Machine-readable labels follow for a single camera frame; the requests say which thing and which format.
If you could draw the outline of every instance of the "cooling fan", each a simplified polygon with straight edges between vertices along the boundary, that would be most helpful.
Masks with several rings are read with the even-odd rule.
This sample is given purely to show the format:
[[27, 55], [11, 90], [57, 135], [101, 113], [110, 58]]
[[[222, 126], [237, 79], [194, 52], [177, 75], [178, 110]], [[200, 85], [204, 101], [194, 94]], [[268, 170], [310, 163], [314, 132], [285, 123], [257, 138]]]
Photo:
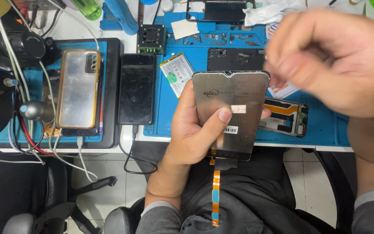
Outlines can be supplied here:
[[138, 49], [141, 53], [164, 54], [167, 29], [163, 24], [141, 24]]

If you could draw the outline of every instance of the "white desk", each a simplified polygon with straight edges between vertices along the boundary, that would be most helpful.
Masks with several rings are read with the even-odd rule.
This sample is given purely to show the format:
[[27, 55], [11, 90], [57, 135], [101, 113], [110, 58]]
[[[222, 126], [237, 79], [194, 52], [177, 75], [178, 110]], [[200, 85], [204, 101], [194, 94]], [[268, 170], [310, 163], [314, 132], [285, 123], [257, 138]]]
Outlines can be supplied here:
[[[132, 12], [135, 20], [138, 19], [138, 1], [137, 0], [126, 0], [129, 9]], [[155, 15], [155, 11], [157, 9], [158, 2], [154, 3], [153, 5], [146, 5], [144, 8], [144, 21], [145, 24], [151, 24]], [[191, 11], [201, 12], [204, 8], [203, 3], [195, 2], [190, 5]], [[183, 12], [186, 9], [186, 4], [174, 4], [174, 12]], [[101, 17], [95, 21], [87, 20], [80, 12], [71, 10], [70, 8], [66, 8], [68, 12], [72, 15], [77, 17], [79, 20], [84, 22], [92, 33], [96, 37], [100, 37], [100, 28], [99, 22]], [[40, 18], [39, 14], [37, 15], [36, 22], [39, 23]], [[51, 25], [52, 19], [54, 17], [55, 10], [51, 10], [47, 14], [47, 25], [44, 29], [39, 30], [36, 29], [35, 32], [38, 34], [42, 34], [49, 28]], [[159, 9], [158, 16], [164, 15], [163, 11]], [[65, 14], [64, 12], [60, 12], [57, 16], [56, 23], [52, 30], [47, 34], [47, 36], [53, 37], [55, 40], [70, 40], [70, 39], [90, 39], [92, 36], [90, 33], [76, 20], [71, 18], [69, 15]], [[121, 40], [124, 47], [124, 53], [136, 53], [137, 47], [136, 43], [138, 40], [137, 35], [127, 35], [123, 31], [103, 31], [103, 37], [116, 37]], [[138, 134], [136, 140], [138, 141], [166, 141], [169, 142], [170, 138], [166, 137], [156, 137], [156, 136], [144, 136], [143, 135], [143, 126], [139, 126]], [[132, 126], [131, 125], [124, 125], [122, 126], [122, 133], [121, 133], [121, 145], [126, 152], [129, 152], [131, 147], [131, 139], [132, 139]], [[254, 143], [257, 146], [281, 146], [281, 147], [302, 147], [302, 148], [316, 148], [319, 151], [338, 151], [338, 152], [353, 152], [351, 147], [341, 147], [341, 146], [316, 146], [316, 145], [287, 145], [287, 144], [268, 144], [268, 143]], [[1, 149], [3, 152], [15, 152], [14, 149]], [[78, 152], [77, 149], [58, 149], [58, 152], [64, 153], [76, 153]], [[114, 146], [111, 149], [82, 149], [83, 153], [122, 153], [121, 149], [118, 146]]]

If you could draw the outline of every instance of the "green label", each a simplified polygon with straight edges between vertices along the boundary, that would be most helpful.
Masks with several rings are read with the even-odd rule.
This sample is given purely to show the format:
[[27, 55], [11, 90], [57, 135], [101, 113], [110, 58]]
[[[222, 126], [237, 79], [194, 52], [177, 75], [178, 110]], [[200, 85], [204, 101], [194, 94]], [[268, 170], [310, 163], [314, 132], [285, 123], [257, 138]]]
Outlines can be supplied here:
[[167, 80], [170, 84], [175, 83], [175, 82], [177, 82], [177, 77], [175, 77], [175, 75], [173, 73], [169, 72], [168, 76], [167, 76]]

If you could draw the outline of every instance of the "blue silicone mat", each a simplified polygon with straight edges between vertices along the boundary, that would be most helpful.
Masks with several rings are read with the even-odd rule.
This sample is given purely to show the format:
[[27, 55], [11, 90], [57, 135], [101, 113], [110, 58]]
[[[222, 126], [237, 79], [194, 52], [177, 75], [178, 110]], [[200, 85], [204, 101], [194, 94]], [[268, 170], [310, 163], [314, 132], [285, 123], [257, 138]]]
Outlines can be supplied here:
[[[106, 73], [106, 51], [107, 51], [107, 42], [98, 42], [99, 43], [99, 52], [101, 53], [101, 58], [103, 59], [103, 83], [105, 83], [105, 73]], [[57, 44], [57, 47], [60, 50], [65, 49], [96, 49], [95, 42], [81, 42], [81, 43], [62, 43]], [[61, 66], [61, 58], [55, 61], [53, 64], [46, 66], [46, 70], [60, 68]], [[42, 99], [42, 79], [43, 79], [43, 70], [41, 67], [30, 67], [23, 70], [25, 80], [28, 84], [28, 90], [30, 93], [30, 98], [32, 100], [41, 101]], [[105, 86], [102, 86], [103, 92], [102, 95], [105, 95]], [[19, 143], [27, 142], [24, 138], [23, 133], [18, 127], [17, 121], [17, 139]], [[34, 131], [33, 131], [33, 139], [34, 141], [38, 141], [41, 136], [41, 127], [38, 122], [34, 121]], [[60, 142], [76, 142], [77, 137], [70, 136], [70, 137], [62, 137], [59, 141]], [[85, 142], [99, 142], [102, 141], [102, 135], [98, 136], [86, 136], [84, 138]], [[0, 132], [0, 143], [8, 143], [8, 126], [5, 127], [4, 130]]]
[[[191, 13], [197, 19], [202, 19], [204, 13]], [[201, 43], [192, 37], [185, 37], [179, 41], [174, 40], [172, 35], [171, 22], [185, 19], [185, 13], [164, 13], [164, 17], [157, 17], [156, 24], [165, 24], [169, 37], [165, 55], [157, 56], [157, 80], [155, 92], [155, 116], [152, 125], [144, 126], [145, 136], [170, 137], [172, 115], [178, 104], [178, 99], [171, 89], [167, 79], [158, 67], [158, 64], [171, 57], [171, 54], [183, 52], [195, 72], [207, 70], [207, 50], [210, 47], [231, 47], [231, 48], [264, 48], [267, 42], [265, 25], [255, 25], [250, 31], [239, 31], [238, 27], [231, 30], [231, 24], [198, 23], [198, 34]], [[225, 34], [227, 42], [225, 45], [217, 45], [213, 42], [224, 43], [221, 34]], [[218, 40], [210, 35], [218, 35]], [[231, 35], [242, 35], [241, 40]], [[251, 46], [246, 41], [261, 46]], [[307, 131], [304, 137], [298, 138], [280, 133], [258, 130], [255, 142], [296, 144], [296, 145], [322, 145], [322, 146], [350, 146], [347, 138], [347, 124], [349, 118], [345, 115], [335, 113], [328, 109], [318, 99], [303, 91], [297, 91], [284, 100], [300, 102], [309, 107]]]

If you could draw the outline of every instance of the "red wire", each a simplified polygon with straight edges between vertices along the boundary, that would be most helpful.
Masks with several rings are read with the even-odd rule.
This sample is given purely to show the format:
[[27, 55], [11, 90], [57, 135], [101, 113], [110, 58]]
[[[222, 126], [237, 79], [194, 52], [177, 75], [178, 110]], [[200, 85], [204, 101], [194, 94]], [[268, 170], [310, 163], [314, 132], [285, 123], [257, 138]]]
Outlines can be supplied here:
[[[21, 124], [23, 125], [23, 128], [24, 128], [24, 132], [25, 132], [25, 137], [29, 140], [30, 144], [34, 147], [35, 146], [35, 143], [33, 142], [33, 140], [31, 139], [30, 135], [28, 134], [27, 132], [27, 127], [25, 126], [25, 122], [24, 122], [24, 119], [23, 118], [20, 118], [21, 119]], [[39, 147], [35, 147], [35, 149], [42, 153], [42, 154], [47, 154], [47, 155], [52, 155], [53, 153], [48, 153], [48, 152], [45, 152], [43, 151], [42, 149], [40, 149]]]

